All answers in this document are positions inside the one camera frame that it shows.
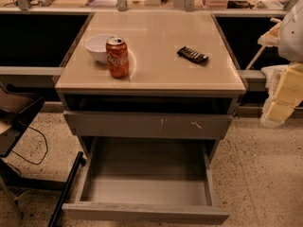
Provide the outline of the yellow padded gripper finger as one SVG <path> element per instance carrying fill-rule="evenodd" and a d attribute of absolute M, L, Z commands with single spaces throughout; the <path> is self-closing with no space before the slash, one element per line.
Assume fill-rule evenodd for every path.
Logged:
<path fill-rule="evenodd" d="M 275 71 L 262 108 L 260 123 L 275 128 L 285 123 L 303 101 L 303 64 L 291 63 L 285 70 Z"/>

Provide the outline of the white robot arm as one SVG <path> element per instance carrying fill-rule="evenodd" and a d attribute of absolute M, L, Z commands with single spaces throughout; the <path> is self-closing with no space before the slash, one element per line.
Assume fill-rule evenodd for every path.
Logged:
<path fill-rule="evenodd" d="M 262 108 L 261 124 L 275 128 L 284 124 L 303 100 L 303 0 L 298 0 L 281 22 L 261 35 L 258 44 L 276 46 L 278 55 L 290 62 L 270 76 L 269 96 Z"/>

